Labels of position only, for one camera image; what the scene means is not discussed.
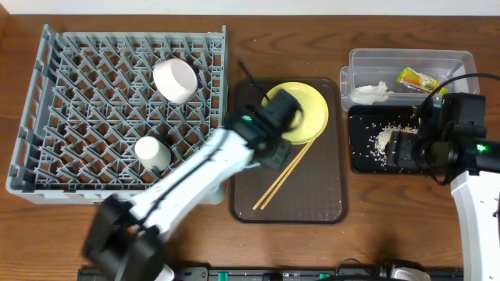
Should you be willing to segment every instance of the yellow packet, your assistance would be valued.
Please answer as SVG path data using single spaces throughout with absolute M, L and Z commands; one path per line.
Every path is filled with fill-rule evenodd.
M 422 91 L 426 91 L 427 93 L 432 93 L 437 87 L 439 87 L 439 82 L 437 82 L 434 78 L 418 73 L 409 67 L 406 67 L 401 74 L 399 74 L 397 81 L 398 83 L 403 83 L 407 87 L 415 87 Z M 439 91 L 439 94 L 446 93 L 448 93 L 446 88 L 442 88 Z

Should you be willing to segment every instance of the white cup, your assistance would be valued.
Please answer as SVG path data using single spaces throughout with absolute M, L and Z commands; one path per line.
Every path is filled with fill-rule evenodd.
M 195 71 L 182 59 L 169 59 L 153 69 L 158 91 L 169 101 L 185 103 L 198 89 Z
M 137 158 L 146 169 L 156 167 L 163 171 L 172 161 L 169 149 L 154 137 L 142 137 L 135 144 L 134 150 Z

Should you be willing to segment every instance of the wooden chopsticks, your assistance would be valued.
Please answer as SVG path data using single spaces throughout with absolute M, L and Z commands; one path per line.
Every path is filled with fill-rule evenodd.
M 256 210 L 257 207 L 266 199 L 267 195 L 271 193 L 271 195 L 267 198 L 267 200 L 264 202 L 264 204 L 260 207 L 261 210 L 263 210 L 267 204 L 273 199 L 274 194 L 280 189 L 281 185 L 283 185 L 284 181 L 290 176 L 291 172 L 295 169 L 295 166 L 300 162 L 302 157 L 304 157 L 305 153 L 309 150 L 311 145 L 313 144 L 314 140 L 311 140 L 309 143 L 305 145 L 305 147 L 295 156 L 295 158 L 288 164 L 287 168 L 283 170 L 283 172 L 278 176 L 278 178 L 274 181 L 273 184 L 267 189 L 265 194 L 255 203 L 253 206 L 253 209 Z

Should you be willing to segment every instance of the green light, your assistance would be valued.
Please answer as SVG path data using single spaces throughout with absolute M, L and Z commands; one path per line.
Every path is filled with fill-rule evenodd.
M 477 150 L 479 152 L 483 152 L 483 151 L 486 151 L 486 147 L 484 145 L 482 145 L 482 144 L 478 144 L 477 145 Z

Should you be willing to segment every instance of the yellow plate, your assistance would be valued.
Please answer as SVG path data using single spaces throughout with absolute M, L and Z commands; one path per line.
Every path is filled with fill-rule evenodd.
M 302 123 L 290 132 L 284 133 L 283 138 L 292 144 L 305 144 L 317 138 L 328 123 L 328 106 L 323 96 L 315 88 L 299 82 L 287 82 L 279 84 L 267 92 L 269 98 L 273 98 L 280 89 L 290 93 L 297 99 L 304 112 Z M 267 100 L 262 100 L 262 105 L 267 105 Z M 296 127 L 301 121 L 301 113 L 295 114 L 291 127 Z

